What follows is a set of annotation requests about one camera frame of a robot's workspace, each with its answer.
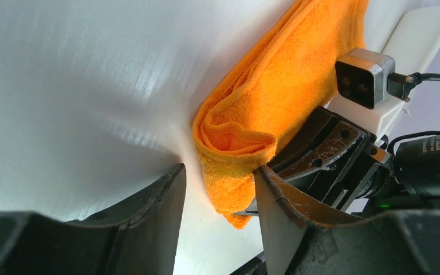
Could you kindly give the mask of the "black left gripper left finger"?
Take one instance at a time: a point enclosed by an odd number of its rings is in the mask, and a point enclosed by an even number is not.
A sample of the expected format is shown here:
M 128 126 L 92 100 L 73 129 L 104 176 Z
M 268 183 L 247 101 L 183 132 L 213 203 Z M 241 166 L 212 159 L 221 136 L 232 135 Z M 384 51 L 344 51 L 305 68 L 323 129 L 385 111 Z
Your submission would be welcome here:
M 0 274 L 172 274 L 185 193 L 177 164 L 82 221 L 0 212 Z

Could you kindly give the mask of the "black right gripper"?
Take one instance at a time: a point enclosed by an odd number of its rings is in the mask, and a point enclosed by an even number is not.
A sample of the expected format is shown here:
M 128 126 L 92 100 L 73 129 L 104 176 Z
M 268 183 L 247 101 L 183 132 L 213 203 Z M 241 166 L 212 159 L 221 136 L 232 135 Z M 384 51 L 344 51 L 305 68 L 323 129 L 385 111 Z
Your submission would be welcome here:
M 346 211 L 353 200 L 376 193 L 390 172 L 393 154 L 371 140 L 366 129 L 317 107 L 267 166 L 287 184 Z

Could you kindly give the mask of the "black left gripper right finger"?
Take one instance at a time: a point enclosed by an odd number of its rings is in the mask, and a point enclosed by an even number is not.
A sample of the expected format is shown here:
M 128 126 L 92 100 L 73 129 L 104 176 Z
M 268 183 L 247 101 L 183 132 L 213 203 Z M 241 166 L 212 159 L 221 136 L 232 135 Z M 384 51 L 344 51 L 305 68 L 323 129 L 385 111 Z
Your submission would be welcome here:
M 254 173 L 268 274 L 440 274 L 440 210 L 359 218 Z

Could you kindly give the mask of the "orange towel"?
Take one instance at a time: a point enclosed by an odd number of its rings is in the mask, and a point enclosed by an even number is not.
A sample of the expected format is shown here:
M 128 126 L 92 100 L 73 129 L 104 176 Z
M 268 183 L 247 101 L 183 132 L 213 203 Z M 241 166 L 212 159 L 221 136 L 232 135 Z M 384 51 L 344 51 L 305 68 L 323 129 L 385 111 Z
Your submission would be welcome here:
M 232 227 L 254 199 L 253 172 L 336 93 L 336 60 L 363 48 L 367 1 L 295 1 L 201 104 L 192 139 L 215 211 Z

